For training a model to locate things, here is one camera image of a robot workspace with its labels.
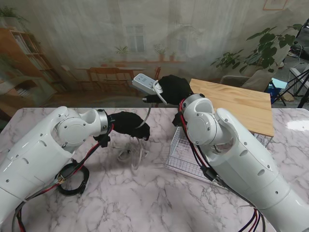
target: white wire basket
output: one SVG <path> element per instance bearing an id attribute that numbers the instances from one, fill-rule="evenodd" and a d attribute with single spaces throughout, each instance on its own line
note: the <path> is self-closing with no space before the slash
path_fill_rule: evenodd
<path id="1" fill-rule="evenodd" d="M 272 139 L 272 137 L 261 134 L 253 133 L 253 135 L 265 147 L 267 147 Z M 176 129 L 170 145 L 166 166 L 175 171 L 180 171 L 183 174 L 187 173 L 190 174 L 190 176 L 193 175 L 193 177 L 198 177 L 198 179 L 203 178 L 207 180 L 193 156 L 190 144 L 181 127 Z"/>

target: marble table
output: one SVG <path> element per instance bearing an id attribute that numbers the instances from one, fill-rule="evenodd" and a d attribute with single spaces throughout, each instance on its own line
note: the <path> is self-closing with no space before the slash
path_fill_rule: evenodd
<path id="1" fill-rule="evenodd" d="M 25 108 L 16 112 L 0 134 L 0 151 L 10 148 L 53 109 Z M 76 109 L 83 113 L 86 109 Z M 147 109 L 122 110 L 142 118 Z M 268 145 L 278 167 L 292 187 L 309 203 L 309 112 L 305 109 L 273 109 L 275 136 Z M 223 188 L 164 167 L 175 132 L 176 109 L 152 109 L 147 123 L 151 137 L 143 143 L 150 152 L 137 173 L 116 159 L 119 148 L 136 142 L 111 133 L 107 148 L 99 148 L 86 162 L 90 178 L 84 194 L 65 197 L 51 191 L 27 203 L 23 222 L 31 232 L 236 232 L 253 210 Z M 95 144 L 89 138 L 76 152 L 80 161 Z M 68 181 L 76 187 L 81 174 Z M 12 216 L 2 227 L 11 231 Z M 267 231 L 273 228 L 267 223 Z"/>

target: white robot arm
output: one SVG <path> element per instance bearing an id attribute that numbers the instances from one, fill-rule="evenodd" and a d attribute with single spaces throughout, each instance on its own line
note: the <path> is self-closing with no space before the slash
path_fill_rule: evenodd
<path id="1" fill-rule="evenodd" d="M 190 141 L 233 191 L 250 201 L 278 232 L 309 232 L 309 207 L 284 180 L 266 148 L 226 109 L 199 94 L 181 105 Z M 231 143 L 228 150 L 217 146 Z"/>
<path id="2" fill-rule="evenodd" d="M 20 139 L 0 160 L 0 227 L 30 193 L 54 179 L 89 136 L 106 134 L 109 123 L 103 110 L 79 114 L 61 106 Z"/>

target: black glove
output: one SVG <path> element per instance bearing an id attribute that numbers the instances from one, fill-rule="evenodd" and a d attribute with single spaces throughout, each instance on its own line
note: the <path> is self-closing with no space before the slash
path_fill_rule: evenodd
<path id="1" fill-rule="evenodd" d="M 141 119 L 137 114 L 122 111 L 109 116 L 114 120 L 114 131 L 121 134 L 128 134 L 139 139 L 149 139 L 150 127 L 147 123 L 142 125 L 140 128 L 136 128 L 143 122 L 143 119 Z"/>
<path id="2" fill-rule="evenodd" d="M 193 94 L 189 83 L 186 79 L 174 75 L 164 76 L 159 80 L 163 93 L 161 96 L 167 103 L 178 105 L 182 99 L 189 97 Z M 157 95 L 148 95 L 146 100 L 149 103 L 161 103 L 162 101 Z"/>

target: black tripod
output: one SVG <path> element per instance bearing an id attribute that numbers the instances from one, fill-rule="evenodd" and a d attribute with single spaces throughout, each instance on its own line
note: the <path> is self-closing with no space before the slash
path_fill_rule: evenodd
<path id="1" fill-rule="evenodd" d="M 290 87 L 288 87 L 282 94 L 279 94 L 279 96 L 274 100 L 274 102 L 276 102 L 278 99 L 280 99 L 286 92 L 289 92 L 289 90 L 290 90 L 291 88 L 293 88 L 294 86 L 296 86 L 296 84 L 297 84 L 298 82 L 300 82 L 300 80 L 303 79 L 304 77 L 306 77 L 306 78 L 304 79 L 303 83 L 301 83 L 301 85 L 300 85 L 300 87 L 298 88 L 298 90 L 296 91 L 296 93 L 295 93 L 294 95 L 292 94 L 293 97 L 294 97 L 294 96 L 297 97 L 298 94 L 299 94 L 299 92 L 300 92 L 300 90 L 302 89 L 302 87 L 305 85 L 305 83 L 306 83 L 306 82 L 308 81 L 308 79 L 309 79 L 309 69 L 306 70 L 306 71 L 304 71 L 304 72 L 302 72 L 300 75 L 296 76 L 296 77 L 293 78 L 292 80 L 290 80 L 288 83 L 290 83 L 290 82 L 292 82 L 292 81 L 294 81 L 294 83 L 293 83 Z M 303 107 L 304 103 L 307 101 L 308 96 L 309 96 L 309 89 L 307 89 L 305 95 L 304 95 L 304 96 L 302 97 L 302 99 L 300 100 L 300 103 L 299 103 L 299 105 L 298 105 L 298 108 L 302 108 L 302 107 Z"/>

